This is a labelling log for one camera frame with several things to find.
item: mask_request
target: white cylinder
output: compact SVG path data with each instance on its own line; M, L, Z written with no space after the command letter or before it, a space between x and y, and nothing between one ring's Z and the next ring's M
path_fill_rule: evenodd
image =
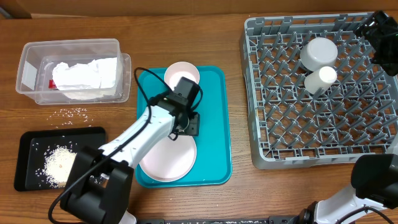
M336 79L336 71L329 66L325 66L305 77L304 86L311 94L317 92L319 88L323 88L323 92L325 92Z
M310 71L318 70L324 66L334 66L337 55L335 43L323 37L311 40L300 51L301 62Z

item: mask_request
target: black tray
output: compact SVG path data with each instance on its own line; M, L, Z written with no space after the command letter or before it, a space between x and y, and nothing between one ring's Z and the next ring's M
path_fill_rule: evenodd
M44 169L44 154L58 145L78 152L85 146L97 149L105 143L106 133L101 127L28 131L19 143L14 188L17 191L54 189L46 183L44 175L37 176L35 172Z

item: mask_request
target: wood grain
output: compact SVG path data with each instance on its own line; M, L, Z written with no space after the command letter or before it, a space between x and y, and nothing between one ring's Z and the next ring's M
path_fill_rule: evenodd
M398 11L388 12L398 17ZM216 65L226 75L233 174L224 185L145 189L134 181L129 211L138 218L256 218L296 215L349 184L352 165L258 170L251 162L246 90L238 40L244 21L256 15L104 17L0 21L0 223L49 223L47 210L59 190L16 192L13 188L19 138L26 131L52 129L51 116L65 108L86 108L92 121L70 127L102 126L115 138L136 120L137 86L121 104L39 106L15 91L22 48L43 40L116 38L140 67L167 67L177 61ZM397 211L387 211L398 221ZM57 209L55 217L74 220ZM368 215L358 223L382 223Z

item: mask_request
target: teal tray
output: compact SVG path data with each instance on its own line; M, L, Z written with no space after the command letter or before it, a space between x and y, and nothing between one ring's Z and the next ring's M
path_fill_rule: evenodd
M197 144L197 159L191 171L173 182L159 182L147 176L141 167L136 169L136 179L144 187L183 187L223 184L232 174L231 137L229 135L228 102L225 76L216 66L197 67L200 72L199 85L203 99L196 109L200 113L199 136L193 137ZM164 78L166 68L152 68L160 78ZM148 72L139 76L148 97L166 90L163 84ZM147 106L142 93L138 91L137 117Z

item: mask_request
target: white cup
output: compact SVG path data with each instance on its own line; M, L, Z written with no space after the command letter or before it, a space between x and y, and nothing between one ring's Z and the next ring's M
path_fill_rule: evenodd
M324 66L334 66L337 59L337 46L333 41L317 37L311 40L300 52L303 65L310 71Z
M305 77L304 86L311 94L316 93L319 88L323 88L324 93L336 79L336 71L329 66L325 66Z
M164 82L174 90L182 77L199 84L200 74L196 66L188 62L176 62L170 65L164 74Z

